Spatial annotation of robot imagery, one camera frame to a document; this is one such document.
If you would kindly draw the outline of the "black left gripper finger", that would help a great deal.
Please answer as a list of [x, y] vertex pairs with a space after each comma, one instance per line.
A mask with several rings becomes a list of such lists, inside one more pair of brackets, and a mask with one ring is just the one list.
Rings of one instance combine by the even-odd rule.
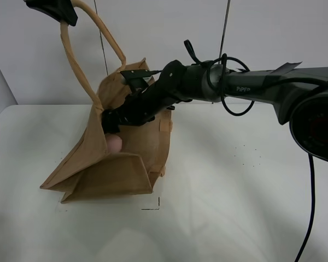
[[71, 0], [24, 0], [25, 4], [33, 10], [39, 11], [58, 22], [66, 22], [75, 26], [78, 16]]

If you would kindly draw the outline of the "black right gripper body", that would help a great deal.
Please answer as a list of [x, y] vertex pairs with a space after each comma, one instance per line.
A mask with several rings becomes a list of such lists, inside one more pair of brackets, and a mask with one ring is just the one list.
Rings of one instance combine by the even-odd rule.
[[187, 67], [181, 62], [171, 61], [161, 70], [157, 81], [143, 91], [131, 93], [117, 108], [122, 116], [120, 125], [142, 126], [175, 103], [191, 102], [192, 99], [180, 91], [186, 71]]

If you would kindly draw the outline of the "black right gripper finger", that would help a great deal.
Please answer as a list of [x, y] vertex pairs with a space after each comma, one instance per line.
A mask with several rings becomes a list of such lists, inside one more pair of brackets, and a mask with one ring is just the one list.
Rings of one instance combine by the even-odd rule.
[[116, 134], [120, 132], [122, 116], [118, 109], [108, 109], [102, 112], [102, 129], [104, 134]]

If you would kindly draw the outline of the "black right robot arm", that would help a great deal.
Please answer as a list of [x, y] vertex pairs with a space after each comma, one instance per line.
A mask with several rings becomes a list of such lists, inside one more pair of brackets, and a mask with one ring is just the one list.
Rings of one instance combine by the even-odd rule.
[[218, 103], [234, 97], [271, 104], [278, 122], [289, 125], [299, 147], [328, 162], [328, 67], [286, 63], [275, 70], [234, 71], [211, 61], [183, 65], [174, 60], [149, 84], [152, 74], [146, 69], [121, 72], [131, 93], [122, 105], [103, 112], [105, 133], [117, 133], [120, 126], [142, 126], [176, 103]]

